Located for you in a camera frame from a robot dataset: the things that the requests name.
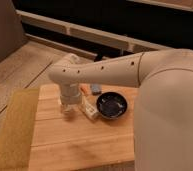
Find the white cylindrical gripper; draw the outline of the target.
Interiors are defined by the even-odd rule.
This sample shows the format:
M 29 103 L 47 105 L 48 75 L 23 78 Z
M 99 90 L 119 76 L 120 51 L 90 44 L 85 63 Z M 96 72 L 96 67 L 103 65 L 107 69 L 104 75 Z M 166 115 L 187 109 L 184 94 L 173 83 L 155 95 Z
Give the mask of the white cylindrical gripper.
M 62 106 L 67 109 L 70 105 L 80 104 L 82 94 L 78 84 L 60 85 L 60 100 Z

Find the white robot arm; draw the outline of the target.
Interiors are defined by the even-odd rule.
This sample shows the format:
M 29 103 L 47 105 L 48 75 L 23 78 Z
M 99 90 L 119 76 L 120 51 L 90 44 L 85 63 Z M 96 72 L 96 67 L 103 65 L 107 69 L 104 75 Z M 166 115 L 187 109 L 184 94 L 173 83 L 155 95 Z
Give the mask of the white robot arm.
M 135 171 L 193 171 L 193 50 L 141 52 L 81 64 L 68 54 L 55 63 L 50 79 L 64 105 L 81 101 L 78 85 L 136 87 Z

